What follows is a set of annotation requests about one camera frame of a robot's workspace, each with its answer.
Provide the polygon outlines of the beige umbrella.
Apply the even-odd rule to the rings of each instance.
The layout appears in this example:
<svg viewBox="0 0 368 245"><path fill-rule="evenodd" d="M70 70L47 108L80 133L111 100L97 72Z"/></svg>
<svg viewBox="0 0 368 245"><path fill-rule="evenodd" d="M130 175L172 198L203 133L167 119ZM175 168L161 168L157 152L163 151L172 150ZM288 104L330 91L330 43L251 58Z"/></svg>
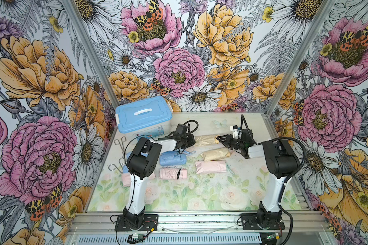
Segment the beige umbrella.
<svg viewBox="0 0 368 245"><path fill-rule="evenodd" d="M204 161L216 161L230 157L231 153L227 148L219 148L205 151L200 156Z"/></svg>
<svg viewBox="0 0 368 245"><path fill-rule="evenodd" d="M197 147L205 147L209 145L215 145L218 144L219 141L217 140L217 137L219 135L202 135L202 136L196 136L195 137L195 146Z"/></svg>

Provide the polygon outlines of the pink umbrella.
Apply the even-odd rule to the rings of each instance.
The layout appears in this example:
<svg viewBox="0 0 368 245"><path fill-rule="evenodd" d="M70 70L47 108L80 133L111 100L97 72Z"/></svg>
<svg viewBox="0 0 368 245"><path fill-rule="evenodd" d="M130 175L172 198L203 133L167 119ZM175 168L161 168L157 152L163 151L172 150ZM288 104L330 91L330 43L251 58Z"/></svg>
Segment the pink umbrella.
<svg viewBox="0 0 368 245"><path fill-rule="evenodd" d="M225 161L197 161L195 162L196 174L226 173Z"/></svg>
<svg viewBox="0 0 368 245"><path fill-rule="evenodd" d="M159 171L159 178L162 180L183 180L188 178L185 168L163 167Z"/></svg>

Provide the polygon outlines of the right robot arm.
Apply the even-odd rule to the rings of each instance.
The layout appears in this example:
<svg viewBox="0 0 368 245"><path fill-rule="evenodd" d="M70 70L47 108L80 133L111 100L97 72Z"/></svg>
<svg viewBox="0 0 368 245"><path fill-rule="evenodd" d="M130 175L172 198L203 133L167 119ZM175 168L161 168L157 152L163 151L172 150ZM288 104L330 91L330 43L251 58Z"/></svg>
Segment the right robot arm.
<svg viewBox="0 0 368 245"><path fill-rule="evenodd" d="M216 137L226 148L236 151L245 159L264 158L270 174L266 194L260 201L256 214L241 214L243 229L284 229L282 199L290 179L302 168L306 160L305 147L299 160L289 141L291 137L278 137L256 143L249 129L233 130L233 134Z"/></svg>

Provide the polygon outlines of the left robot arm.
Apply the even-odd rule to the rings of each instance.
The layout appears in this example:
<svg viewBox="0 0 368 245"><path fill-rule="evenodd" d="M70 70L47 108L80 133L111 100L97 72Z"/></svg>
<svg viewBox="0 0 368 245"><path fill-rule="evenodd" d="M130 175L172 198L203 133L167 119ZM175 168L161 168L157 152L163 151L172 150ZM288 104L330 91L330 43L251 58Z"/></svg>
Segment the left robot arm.
<svg viewBox="0 0 368 245"><path fill-rule="evenodd" d="M125 165L130 173L130 196L127 205L123 209L123 217L120 223L131 229L139 230L145 222L145 196L149 177L154 170L162 153L185 150L195 144L193 134L182 135L171 133L166 137L155 140L150 135L140 135L133 140L137 141L130 155L127 148L123 157Z"/></svg>

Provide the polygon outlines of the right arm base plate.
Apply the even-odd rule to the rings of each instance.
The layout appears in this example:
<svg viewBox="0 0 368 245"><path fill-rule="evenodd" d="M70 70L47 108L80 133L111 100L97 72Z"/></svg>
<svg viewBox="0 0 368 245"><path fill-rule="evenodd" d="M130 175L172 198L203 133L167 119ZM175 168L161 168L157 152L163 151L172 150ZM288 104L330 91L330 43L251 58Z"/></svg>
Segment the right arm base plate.
<svg viewBox="0 0 368 245"><path fill-rule="evenodd" d="M240 215L239 224L243 230L285 230L282 214L273 212L270 214L243 213Z"/></svg>

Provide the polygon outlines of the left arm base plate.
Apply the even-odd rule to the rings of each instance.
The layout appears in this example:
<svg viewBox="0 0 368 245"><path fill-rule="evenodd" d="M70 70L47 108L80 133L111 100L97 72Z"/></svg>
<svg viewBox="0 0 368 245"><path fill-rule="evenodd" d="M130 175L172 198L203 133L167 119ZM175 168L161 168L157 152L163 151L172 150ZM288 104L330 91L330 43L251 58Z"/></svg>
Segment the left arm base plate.
<svg viewBox="0 0 368 245"><path fill-rule="evenodd" d="M143 214L133 216L119 215L115 222L114 230L116 232L136 232L136 231L151 231L157 230L159 215Z"/></svg>

